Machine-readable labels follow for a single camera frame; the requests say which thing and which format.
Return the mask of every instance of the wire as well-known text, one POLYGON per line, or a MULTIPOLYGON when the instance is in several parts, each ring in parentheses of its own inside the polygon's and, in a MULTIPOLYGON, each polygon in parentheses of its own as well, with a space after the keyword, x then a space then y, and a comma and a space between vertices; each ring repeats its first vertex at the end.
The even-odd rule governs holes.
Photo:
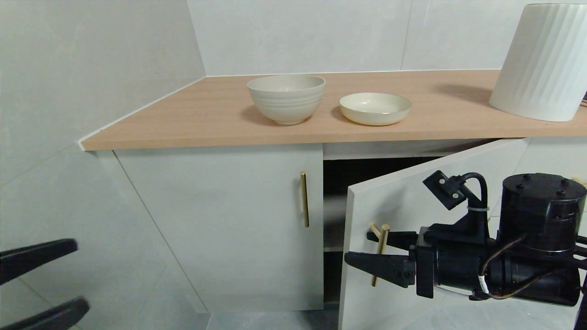
POLYGON ((487 208, 487 182, 485 178, 480 175, 479 173, 471 172, 467 174, 463 174, 459 177, 459 179, 464 183, 468 179, 477 179, 479 181, 479 186, 481 186, 481 207, 480 208, 487 208))
POLYGON ((498 249, 496 252, 494 252, 489 258, 487 258, 487 260, 479 268, 479 276, 484 276, 485 275, 485 270, 487 269, 487 266, 489 265, 489 263, 491 262, 491 260, 497 258, 505 250, 511 248, 512 246, 514 246, 515 244, 519 243, 520 241, 522 241, 525 238, 526 238, 526 234, 523 234, 520 237, 516 238, 515 240, 513 240, 513 241, 509 242, 508 244, 504 245, 503 247, 501 247, 500 249, 498 249))
POLYGON ((547 276, 549 276, 549 275, 551 275, 553 273, 554 273, 554 271, 549 271, 549 272, 546 272, 546 273, 544 273, 542 275, 533 276, 529 280, 526 280, 525 281, 525 284, 522 284, 519 288, 513 290, 510 293, 502 294, 502 295, 496 295, 496 294, 489 293, 489 296, 491 298, 497 299, 497 300, 503 300, 503 299, 511 298, 512 296, 519 294, 523 289, 528 288, 530 285, 532 285, 532 284, 540 281, 541 279, 543 279, 543 278, 545 278, 545 277, 547 277, 547 276))

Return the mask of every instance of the bowl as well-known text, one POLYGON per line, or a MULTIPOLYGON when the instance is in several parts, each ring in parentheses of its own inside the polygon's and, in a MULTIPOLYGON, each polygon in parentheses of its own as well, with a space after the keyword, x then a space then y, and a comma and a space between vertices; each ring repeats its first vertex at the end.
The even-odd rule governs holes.
POLYGON ((340 99, 340 111, 349 120, 371 126, 395 124, 411 108, 405 97, 384 93, 357 93, 340 99))
POLYGON ((279 75, 247 83, 257 109, 282 125, 298 124, 309 118, 322 101, 326 80, 312 75, 279 75))

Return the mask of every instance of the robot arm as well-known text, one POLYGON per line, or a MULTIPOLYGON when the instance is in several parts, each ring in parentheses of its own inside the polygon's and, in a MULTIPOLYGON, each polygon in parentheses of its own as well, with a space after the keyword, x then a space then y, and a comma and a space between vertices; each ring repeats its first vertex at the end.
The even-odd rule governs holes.
MULTIPOLYGON (((500 229, 490 238, 487 185, 478 173, 446 177, 437 171, 424 180, 449 210, 468 201, 467 214, 456 223, 432 224, 416 232, 390 232, 387 245, 408 255, 347 252, 345 262, 416 294, 434 298, 443 285, 471 291, 470 300, 521 298, 574 306, 581 286, 579 269, 587 270, 587 238, 578 235, 587 189, 551 174, 520 174, 503 182, 500 229), (477 179, 481 198, 465 181, 477 179)), ((374 233, 367 239, 377 241, 374 233)), ((581 302, 575 330, 587 330, 587 302, 581 302)))

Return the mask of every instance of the white tiled wall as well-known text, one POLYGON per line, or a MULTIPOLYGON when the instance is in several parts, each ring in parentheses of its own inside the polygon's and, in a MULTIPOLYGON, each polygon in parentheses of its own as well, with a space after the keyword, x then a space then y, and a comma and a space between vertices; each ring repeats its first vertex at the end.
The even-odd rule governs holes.
POLYGON ((76 144, 205 75, 185 0, 0 1, 0 31, 0 250, 79 243, 0 287, 2 325, 83 295, 83 330, 146 328, 158 309, 177 316, 160 329, 204 329, 148 212, 76 144))
POLYGON ((399 70, 410 1, 188 0, 209 76, 399 70))
POLYGON ((6 183, 204 76, 185 1, 1 1, 6 183))
POLYGON ((524 5, 586 0, 188 0, 210 76, 498 69, 524 5))

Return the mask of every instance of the cable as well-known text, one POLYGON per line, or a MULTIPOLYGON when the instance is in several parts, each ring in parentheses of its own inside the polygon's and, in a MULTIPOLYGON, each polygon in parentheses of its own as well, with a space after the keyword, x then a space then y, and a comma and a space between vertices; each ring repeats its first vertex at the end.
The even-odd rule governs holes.
POLYGON ((541 275, 536 275, 531 277, 529 280, 525 281, 525 284, 522 284, 519 288, 513 290, 510 293, 507 294, 501 294, 501 295, 496 295, 496 294, 492 294, 489 293, 489 297, 493 298, 493 299, 497 299, 497 300, 503 300, 503 299, 507 299, 507 298, 511 298, 514 295, 519 294, 523 289, 526 289, 527 287, 529 287, 530 285, 540 281, 541 279, 553 274, 554 271, 549 271, 549 272, 545 272, 541 275))
POLYGON ((479 181, 479 186, 481 187, 481 207, 480 208, 487 208, 488 204, 488 193, 487 193, 487 182, 485 178, 480 175, 479 173, 471 172, 467 174, 463 174, 462 176, 458 177, 461 182, 465 182, 468 179, 477 179, 479 181))
POLYGON ((497 258, 504 251, 506 251, 507 249, 511 248, 516 243, 522 241, 525 238, 526 238, 526 234, 523 234, 520 237, 516 238, 515 240, 513 240, 513 241, 509 242, 508 244, 502 246, 496 252, 494 252, 491 256, 489 256, 489 258, 487 258, 487 260, 484 263, 481 264, 481 266, 479 267, 479 273, 477 274, 477 277, 479 278, 479 285, 481 286, 481 290, 484 293, 488 294, 491 297, 491 293, 489 292, 489 288, 487 287, 487 281, 485 280, 485 271, 487 269, 487 266, 491 262, 491 260, 497 258))
POLYGON ((513 240, 513 241, 509 242, 508 244, 504 245, 503 247, 501 247, 500 249, 498 249, 496 252, 494 252, 489 258, 487 258, 487 260, 479 268, 479 276, 484 276, 485 275, 485 270, 487 269, 487 266, 489 265, 489 263, 491 262, 491 260, 497 258, 505 250, 508 250, 509 248, 511 248, 512 246, 514 246, 515 244, 519 243, 520 241, 522 241, 525 238, 526 238, 526 234, 523 234, 520 237, 516 238, 515 240, 513 240))

